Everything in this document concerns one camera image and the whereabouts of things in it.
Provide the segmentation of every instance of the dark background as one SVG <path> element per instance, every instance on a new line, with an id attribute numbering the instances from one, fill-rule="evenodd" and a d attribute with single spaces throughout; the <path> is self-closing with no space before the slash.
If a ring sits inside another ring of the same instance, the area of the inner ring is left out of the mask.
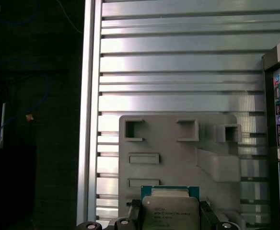
<path id="1" fill-rule="evenodd" d="M 32 22 L 19 26 L 0 23 L 0 60 L 20 59 L 42 69 L 67 69 L 69 73 L 48 75 L 48 96 L 32 112 L 32 122 L 22 115 L 4 129 L 6 142 L 34 144 L 37 149 L 34 212 L 9 229 L 68 230 L 76 224 L 83 34 L 70 25 L 56 0 L 0 0 L 0 18 L 10 22 L 27 19 L 37 2 L 38 15 Z M 85 0 L 60 2 L 83 31 Z M 0 69 L 32 67 L 5 61 Z M 6 120 L 37 103 L 45 90 L 42 75 L 10 87 L 12 106 L 7 105 Z M 3 207 L 2 217 L 6 215 L 9 213 Z"/>

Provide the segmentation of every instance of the white cable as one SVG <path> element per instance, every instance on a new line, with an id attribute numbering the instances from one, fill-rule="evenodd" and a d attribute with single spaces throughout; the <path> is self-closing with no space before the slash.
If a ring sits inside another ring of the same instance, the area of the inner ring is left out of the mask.
<path id="1" fill-rule="evenodd" d="M 59 3 L 60 7 L 61 7 L 62 10 L 63 10 L 64 15 L 67 17 L 67 19 L 69 20 L 70 24 L 74 27 L 74 29 L 75 29 L 78 33 L 83 34 L 83 32 L 80 31 L 79 29 L 77 29 L 76 26 L 72 23 L 72 21 L 70 20 L 70 18 L 69 18 L 68 15 L 67 15 L 67 13 L 65 12 L 64 7 L 62 6 L 61 2 L 60 2 L 59 0 L 57 0 L 57 2 Z"/>

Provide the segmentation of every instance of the rectangular slot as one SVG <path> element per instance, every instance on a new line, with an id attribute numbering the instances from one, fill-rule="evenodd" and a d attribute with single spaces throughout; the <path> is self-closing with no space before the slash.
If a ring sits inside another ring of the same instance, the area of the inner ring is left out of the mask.
<path id="1" fill-rule="evenodd" d="M 143 185 L 159 185 L 159 180 L 155 179 L 128 179 L 129 188 L 141 188 Z"/>
<path id="2" fill-rule="evenodd" d="M 130 164 L 159 164 L 158 153 L 130 153 L 128 155 Z"/>
<path id="3" fill-rule="evenodd" d="M 225 140 L 232 142 L 240 142 L 241 136 L 241 125 L 225 125 Z"/>
<path id="4" fill-rule="evenodd" d="M 143 119 L 125 120 L 125 140 L 126 141 L 143 141 L 144 138 L 137 137 L 136 129 L 142 125 Z"/>
<path id="5" fill-rule="evenodd" d="M 180 136 L 177 141 L 199 141 L 198 121 L 195 119 L 179 119 Z"/>

